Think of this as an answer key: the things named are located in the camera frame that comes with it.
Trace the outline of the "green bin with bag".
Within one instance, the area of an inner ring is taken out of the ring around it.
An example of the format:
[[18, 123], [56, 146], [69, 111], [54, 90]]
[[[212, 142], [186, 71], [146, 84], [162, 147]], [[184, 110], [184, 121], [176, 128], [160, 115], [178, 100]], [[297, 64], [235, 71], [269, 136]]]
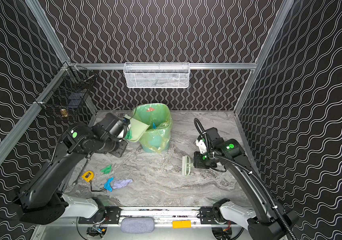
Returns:
[[160, 154], [168, 150], [173, 120], [167, 105], [152, 103], [137, 106], [134, 109], [133, 118], [148, 125], [147, 130], [139, 139], [145, 152]]

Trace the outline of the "pale green brush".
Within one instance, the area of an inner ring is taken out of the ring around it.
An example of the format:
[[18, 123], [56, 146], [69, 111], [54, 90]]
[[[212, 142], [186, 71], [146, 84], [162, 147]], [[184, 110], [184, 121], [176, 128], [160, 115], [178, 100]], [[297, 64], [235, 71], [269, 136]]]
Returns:
[[193, 167], [193, 162], [189, 156], [182, 157], [182, 175], [188, 176], [191, 172], [191, 167]]

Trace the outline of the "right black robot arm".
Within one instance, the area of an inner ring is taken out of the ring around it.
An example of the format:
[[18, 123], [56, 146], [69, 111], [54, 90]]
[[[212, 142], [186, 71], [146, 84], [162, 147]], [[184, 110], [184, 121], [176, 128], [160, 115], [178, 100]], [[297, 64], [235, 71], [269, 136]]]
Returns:
[[195, 118], [194, 125], [199, 133], [194, 153], [193, 166], [198, 169], [231, 173], [252, 204], [250, 209], [241, 207], [228, 198], [216, 202], [211, 208], [201, 208], [198, 218], [202, 224], [237, 224], [247, 230], [254, 240], [280, 240], [297, 237], [293, 227], [299, 217], [294, 210], [286, 210], [269, 192], [266, 185], [250, 165], [245, 150], [235, 139], [225, 141], [217, 128], [205, 129]]

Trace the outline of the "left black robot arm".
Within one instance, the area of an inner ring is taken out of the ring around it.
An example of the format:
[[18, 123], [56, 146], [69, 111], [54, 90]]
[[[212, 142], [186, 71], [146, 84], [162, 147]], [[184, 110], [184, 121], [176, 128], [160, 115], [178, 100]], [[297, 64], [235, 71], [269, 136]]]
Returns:
[[28, 184], [13, 192], [17, 219], [36, 225], [67, 217], [102, 222], [106, 208], [98, 198], [69, 197], [59, 186], [81, 160], [93, 154], [121, 157], [127, 147], [124, 138], [130, 126], [130, 119], [120, 119], [112, 113], [92, 127], [82, 122], [69, 126], [60, 136], [52, 158]]

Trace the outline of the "pale green dustpan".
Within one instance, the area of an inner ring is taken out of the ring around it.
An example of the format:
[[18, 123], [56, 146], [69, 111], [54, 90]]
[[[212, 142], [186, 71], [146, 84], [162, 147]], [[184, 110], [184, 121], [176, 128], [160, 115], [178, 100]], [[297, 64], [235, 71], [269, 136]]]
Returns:
[[134, 118], [131, 118], [128, 115], [125, 115], [125, 118], [130, 121], [129, 130], [125, 136], [125, 139], [132, 143], [138, 142], [143, 134], [146, 132], [146, 130], [149, 128], [149, 125]]

